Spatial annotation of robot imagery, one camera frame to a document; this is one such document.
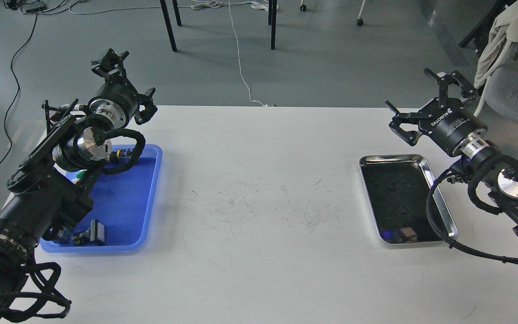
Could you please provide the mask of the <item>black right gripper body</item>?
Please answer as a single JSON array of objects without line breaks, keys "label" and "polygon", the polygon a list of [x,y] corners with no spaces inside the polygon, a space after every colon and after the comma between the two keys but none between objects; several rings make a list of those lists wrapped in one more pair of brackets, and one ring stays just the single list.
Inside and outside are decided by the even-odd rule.
[{"label": "black right gripper body", "polygon": [[483,135],[488,129],[457,98],[449,98],[443,109],[438,100],[433,99],[421,108],[421,112],[428,117],[421,120],[421,133],[427,135],[450,157],[461,154],[459,146],[464,146],[461,142],[468,135]]}]

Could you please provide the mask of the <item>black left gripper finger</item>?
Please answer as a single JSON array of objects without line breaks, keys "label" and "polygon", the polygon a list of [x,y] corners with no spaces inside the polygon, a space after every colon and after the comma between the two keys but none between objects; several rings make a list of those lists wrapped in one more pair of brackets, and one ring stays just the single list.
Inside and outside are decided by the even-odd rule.
[{"label": "black left gripper finger", "polygon": [[146,90],[144,94],[134,94],[136,100],[138,101],[138,105],[144,107],[144,109],[137,108],[137,110],[134,113],[134,119],[137,125],[147,123],[158,111],[158,108],[153,101],[153,94],[155,92],[156,88],[150,88]]},{"label": "black left gripper finger", "polygon": [[103,57],[92,61],[92,72],[105,80],[102,88],[108,85],[130,86],[127,71],[123,65],[123,61],[129,54],[129,51],[118,54],[113,49],[108,49]]}]

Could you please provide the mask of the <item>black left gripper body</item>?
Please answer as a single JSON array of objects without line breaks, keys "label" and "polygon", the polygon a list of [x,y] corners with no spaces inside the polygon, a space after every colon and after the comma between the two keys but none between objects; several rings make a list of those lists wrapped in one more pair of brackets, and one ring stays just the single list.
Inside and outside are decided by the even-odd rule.
[{"label": "black left gripper body", "polygon": [[107,117],[114,129],[124,128],[138,109],[137,90],[131,85],[103,84],[88,102],[94,113]]}]

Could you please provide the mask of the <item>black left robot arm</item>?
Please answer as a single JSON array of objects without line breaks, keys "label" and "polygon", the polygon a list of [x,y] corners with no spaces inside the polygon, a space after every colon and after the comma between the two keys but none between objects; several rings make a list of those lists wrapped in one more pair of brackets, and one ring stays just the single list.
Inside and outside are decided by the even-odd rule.
[{"label": "black left robot arm", "polygon": [[128,171],[144,150],[144,135],[127,126],[152,119],[155,89],[136,90],[127,57],[108,49],[92,62],[105,82],[87,104],[42,104],[47,135],[8,180],[13,198],[0,211],[0,320],[64,318],[70,311],[71,301],[55,287],[60,266],[37,263],[34,251],[41,239],[71,234],[93,209],[90,191],[99,175]]}]

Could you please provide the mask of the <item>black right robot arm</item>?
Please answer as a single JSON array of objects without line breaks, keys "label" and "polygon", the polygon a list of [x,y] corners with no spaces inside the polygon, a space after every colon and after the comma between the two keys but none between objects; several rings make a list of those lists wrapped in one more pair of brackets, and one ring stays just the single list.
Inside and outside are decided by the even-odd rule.
[{"label": "black right robot arm", "polygon": [[410,146],[422,135],[429,137],[448,156],[458,160],[446,169],[430,187],[426,197],[426,217],[430,226],[449,248],[471,256],[518,265],[518,257],[496,256],[459,243],[433,218],[434,192],[447,178],[467,184],[469,200],[477,208],[492,215],[506,214],[515,222],[518,237],[518,160],[502,154],[491,141],[485,141],[487,125],[469,112],[464,104],[477,97],[478,91],[458,71],[436,74],[430,68],[425,74],[438,84],[438,96],[417,112],[401,112],[390,101],[387,107],[394,113],[390,129]]}]

